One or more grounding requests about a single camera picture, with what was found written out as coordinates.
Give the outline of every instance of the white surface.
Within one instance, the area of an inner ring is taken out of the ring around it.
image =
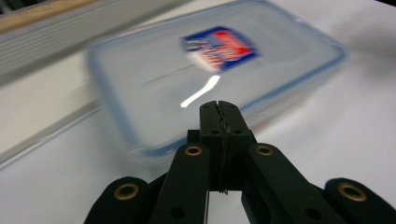
[[[184,12],[186,8],[193,10],[205,7],[209,2],[215,4],[208,0],[195,1],[178,9],[177,13]],[[343,43],[349,58],[338,75],[301,107],[265,130],[256,131],[258,140],[279,147],[309,181],[320,187],[328,179],[344,176],[364,183],[396,206],[396,27],[390,19],[395,18],[396,8],[369,0],[275,2]],[[45,117],[53,116],[53,120],[56,120],[55,117],[65,116],[65,111],[73,111],[84,105],[84,99],[89,101],[89,93],[78,93],[78,90],[85,92],[84,86],[90,83],[86,75],[79,72],[83,71],[82,60],[82,54],[78,53],[0,89],[0,146],[3,151],[24,139],[20,136],[24,129],[32,130],[33,133],[35,129],[46,126]],[[56,67],[58,64],[63,64],[65,71],[60,72]],[[51,150],[41,152],[43,158],[45,153],[51,153]],[[89,162],[89,158],[86,155],[69,160],[83,164]],[[111,163],[112,160],[98,162]],[[46,170],[46,163],[51,164],[54,173]],[[118,165],[109,163],[107,166],[115,166],[116,171],[120,169]],[[42,168],[46,173],[61,174],[61,177],[47,181],[56,181],[59,183],[57,187],[61,189],[67,185],[67,177],[82,172],[69,170],[68,165],[62,163],[62,159],[43,161]],[[43,172],[40,167],[29,165],[18,169]],[[38,181],[40,175],[28,175],[31,178],[28,184],[44,188],[43,182]],[[120,171],[119,175],[124,175],[124,171]],[[13,183],[7,188],[14,188],[17,197],[28,189],[20,186],[18,181],[13,182],[16,178],[12,173],[3,175],[0,183]],[[72,192],[76,194],[70,197],[77,199],[80,192],[76,189],[69,193]],[[49,211],[41,205],[47,206],[47,202],[57,198],[46,200],[35,195],[34,191],[30,195],[30,200],[36,204],[31,214],[37,214],[38,217],[62,216],[62,211]],[[1,210],[6,208],[4,211],[18,217],[11,223],[27,222],[21,215],[23,211],[12,203],[12,197],[7,196],[9,203],[0,203]],[[222,196],[216,197],[211,199],[213,209],[209,210],[209,223],[246,223],[237,194],[228,197],[226,202],[219,199]],[[219,208],[219,203],[228,206]],[[64,213],[74,214],[78,209],[80,207],[71,205],[64,208]],[[54,223],[54,219],[45,219],[47,222],[44,218],[39,220],[39,223]],[[70,217],[64,223],[79,223],[82,220],[82,217]]]

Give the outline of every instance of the plastic food container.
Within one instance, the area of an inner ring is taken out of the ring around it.
[[[248,125],[326,80],[340,44],[266,1],[237,1],[98,42],[89,67],[132,151],[160,156],[199,129],[199,106],[228,101]]]

